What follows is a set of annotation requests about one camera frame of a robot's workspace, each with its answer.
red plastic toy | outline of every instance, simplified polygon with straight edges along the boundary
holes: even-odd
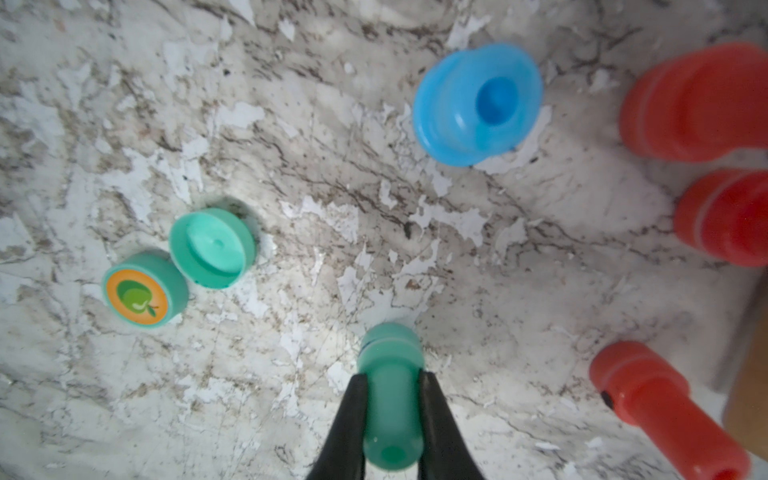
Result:
[[[642,157],[709,161],[739,147],[768,148],[768,53],[729,43],[673,58],[627,95],[619,127]]]
[[[699,179],[680,199],[674,229],[714,257],[768,265],[768,171],[729,168]]]
[[[598,353],[589,377],[606,404],[638,425],[686,480],[742,480],[750,457],[689,398],[686,379],[642,343]]]

green apple illustration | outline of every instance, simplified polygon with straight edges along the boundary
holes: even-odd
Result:
[[[145,310],[150,315],[156,316],[154,309],[156,306],[150,306],[152,292],[147,287],[133,280],[123,280],[118,284],[118,298],[133,313],[142,313]]]

teal cylinder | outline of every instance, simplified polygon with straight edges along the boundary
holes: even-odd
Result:
[[[152,253],[133,255],[107,270],[101,292],[120,318],[147,328],[164,325],[189,300],[187,281],[179,270]]]
[[[220,208],[207,208],[176,220],[168,244],[178,269],[196,284],[211,289],[237,282],[258,254],[245,223]]]
[[[368,412],[362,450],[384,470],[402,470],[424,452],[419,415],[419,337],[398,323],[381,323],[362,338],[358,370],[368,376]]]

plastic toy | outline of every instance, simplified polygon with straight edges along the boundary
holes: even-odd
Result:
[[[223,289],[237,282],[256,258],[253,235],[220,208],[184,215],[170,229],[170,257],[193,282]]]
[[[242,277],[257,254],[245,223],[219,208],[184,215],[168,240],[173,263],[141,253],[104,275],[104,299],[134,325],[161,326],[181,313],[189,297],[184,276],[206,288],[226,288]]]
[[[642,343],[606,347],[589,369],[603,400],[638,425],[686,480],[742,480],[750,457],[688,395],[686,379]]]
[[[699,179],[680,199],[674,229],[714,257],[768,265],[768,171],[729,168]]]
[[[457,51],[427,72],[413,103],[413,127],[437,161],[467,167],[515,148],[543,96],[538,67],[512,45]]]
[[[709,161],[739,147],[768,148],[768,53],[729,43],[673,58],[646,72],[619,120],[642,157]]]
[[[385,470],[408,468],[424,449],[416,392],[424,367],[419,338],[398,323],[375,326],[362,338],[357,365],[369,386],[363,452]]]
[[[368,331],[323,449],[307,480],[363,480],[366,458],[385,470],[419,462],[421,480],[483,480],[419,339],[383,323]]]
[[[187,282],[172,263],[152,253],[133,255],[110,268],[101,282],[104,299],[120,318],[156,327],[187,306]]]

hole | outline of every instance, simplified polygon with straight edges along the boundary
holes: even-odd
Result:
[[[603,402],[605,402],[605,405],[608,406],[609,409],[614,409],[614,400],[611,398],[611,394],[608,392],[601,392],[601,397],[603,397]]]
[[[739,474],[736,470],[723,470],[712,478],[712,480],[739,480]]]
[[[518,106],[518,89],[504,77],[492,78],[480,88],[477,110],[487,124],[500,125],[509,120]]]
[[[393,445],[382,450],[382,458],[387,463],[397,464],[406,459],[406,453],[400,447]]]

